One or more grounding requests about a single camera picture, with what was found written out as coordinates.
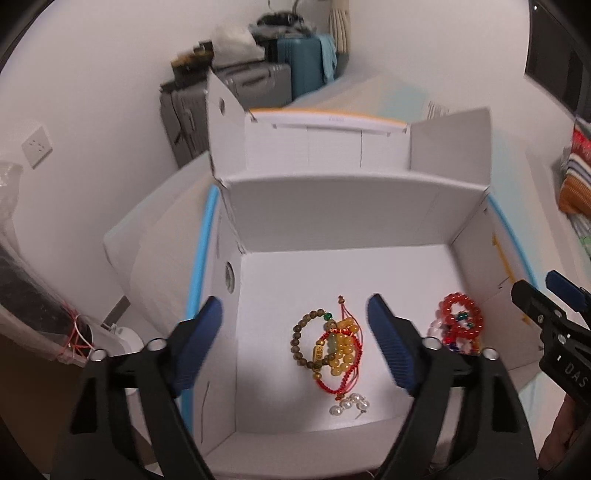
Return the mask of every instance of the blue gripper pad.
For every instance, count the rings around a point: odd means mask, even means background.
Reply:
[[[181,322],[168,339],[174,362],[171,387],[177,395],[192,388],[209,349],[222,326],[222,303],[209,297],[193,320]]]
[[[546,275],[546,287],[575,312],[584,312],[589,308],[585,294],[581,289],[556,270],[552,270]]]
[[[397,386],[415,396],[424,378],[422,339],[408,320],[394,316],[381,295],[368,301],[368,322]]]

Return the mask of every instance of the white wall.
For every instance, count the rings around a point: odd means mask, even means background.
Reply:
[[[528,0],[350,0],[352,54],[427,89],[451,107],[490,106],[494,128],[521,137],[545,162],[573,121],[524,76]]]
[[[267,11],[266,0],[56,0],[0,73],[0,160],[25,166],[22,256],[82,312],[102,319],[122,295],[103,235],[176,170],[158,111],[170,60],[218,23]],[[54,152],[32,170],[21,144],[38,123]]]

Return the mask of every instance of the orange trim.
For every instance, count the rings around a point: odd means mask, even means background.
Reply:
[[[499,257],[501,258],[501,262],[503,262],[503,267],[505,268],[505,273],[509,277],[509,281],[512,284],[517,283],[517,278],[513,273],[511,266],[509,265],[509,261],[507,260],[505,252],[503,252],[503,247],[501,247],[501,244],[497,240],[496,235],[494,233],[492,234],[492,244],[496,247],[497,251],[499,252]],[[526,315],[523,315],[521,320],[523,320],[523,322],[527,325],[533,325],[531,323],[531,320]]]
[[[351,118],[360,118],[363,120],[379,120],[381,122],[386,122],[389,124],[397,125],[399,127],[407,127],[408,123],[403,122],[402,120],[394,120],[392,118],[386,118],[383,116],[373,116],[373,115],[362,115],[360,113],[349,113],[349,112],[341,112],[338,110],[318,110],[313,108],[290,108],[290,109],[283,109],[283,108],[253,108],[250,110],[252,114],[255,113],[312,113],[315,115],[323,114],[323,115],[340,115],[340,116],[348,116]]]

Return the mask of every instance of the person's hand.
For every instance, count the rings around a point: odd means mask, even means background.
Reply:
[[[540,451],[538,464],[542,470],[550,471],[558,465],[579,436],[575,410],[574,401],[567,395]]]

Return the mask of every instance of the wooden bead bracelet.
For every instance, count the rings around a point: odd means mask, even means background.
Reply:
[[[323,309],[312,310],[310,313],[306,313],[297,323],[297,325],[294,326],[293,339],[291,340],[291,353],[294,354],[294,360],[297,361],[298,365],[313,370],[313,378],[315,380],[319,380],[322,378],[322,374],[320,373],[322,367],[328,365],[331,360],[335,360],[337,355],[327,355],[324,358],[322,358],[322,347],[325,344],[323,339],[320,339],[316,342],[316,346],[314,347],[314,361],[307,360],[306,358],[304,358],[304,355],[300,352],[301,330],[306,325],[308,325],[308,322],[314,320],[315,318],[323,318],[328,322],[332,319],[332,314],[329,312],[325,312]]]

